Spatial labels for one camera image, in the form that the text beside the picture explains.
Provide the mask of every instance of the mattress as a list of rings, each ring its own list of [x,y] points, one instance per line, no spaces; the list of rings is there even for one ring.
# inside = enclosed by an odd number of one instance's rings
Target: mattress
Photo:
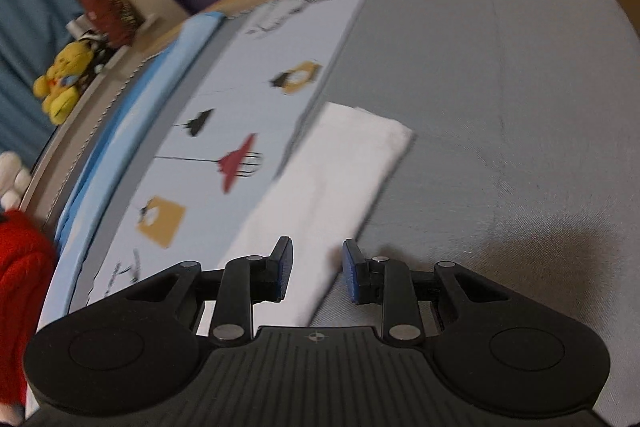
[[[132,193],[246,17],[205,45],[146,133],[71,310],[87,303]],[[640,420],[639,66],[614,0],[366,0],[289,150],[324,102],[411,128],[358,235],[363,251],[416,269],[450,259],[589,325],[612,360],[596,410],[628,425]],[[376,325],[379,313],[351,305],[338,275],[313,324]]]

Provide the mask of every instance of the printed pillowcase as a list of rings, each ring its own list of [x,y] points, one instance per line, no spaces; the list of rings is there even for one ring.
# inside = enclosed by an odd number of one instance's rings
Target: printed pillowcase
[[[91,23],[109,37],[112,48],[130,46],[143,22],[129,0],[80,0]]]

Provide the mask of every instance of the white cloth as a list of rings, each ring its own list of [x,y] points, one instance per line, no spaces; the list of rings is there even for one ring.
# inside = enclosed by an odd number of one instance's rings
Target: white cloth
[[[340,266],[340,247],[355,236],[380,186],[407,149],[401,123],[327,103],[281,177],[244,222],[219,267],[236,257],[268,255],[281,235],[293,241],[293,270],[283,302],[254,306],[254,325],[309,324]],[[207,303],[199,333],[206,335]]]

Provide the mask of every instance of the blue curtain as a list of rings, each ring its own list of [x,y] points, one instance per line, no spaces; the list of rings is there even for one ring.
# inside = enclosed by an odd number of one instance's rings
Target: blue curtain
[[[33,166],[54,130],[31,86],[70,41],[78,0],[0,0],[0,152]]]

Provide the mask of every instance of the stuffed toy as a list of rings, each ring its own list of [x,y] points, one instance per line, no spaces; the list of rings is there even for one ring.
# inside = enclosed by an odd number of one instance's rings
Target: stuffed toy
[[[31,175],[22,165],[20,156],[15,152],[0,154],[0,208],[18,208],[29,183]]]
[[[90,42],[72,42],[58,54],[47,73],[33,84],[33,94],[37,98],[44,98],[42,110],[54,125],[64,123],[76,107],[80,92],[74,84],[93,58]]]
[[[0,214],[0,422],[22,418],[22,357],[53,276],[53,244],[19,210]]]
[[[117,49],[110,47],[109,37],[107,35],[95,33],[92,30],[85,32],[78,40],[90,44],[94,52],[94,58],[92,58],[84,70],[84,73],[80,75],[78,83],[76,84],[82,96],[86,88],[102,73],[107,63],[113,58],[113,55],[116,54]]]

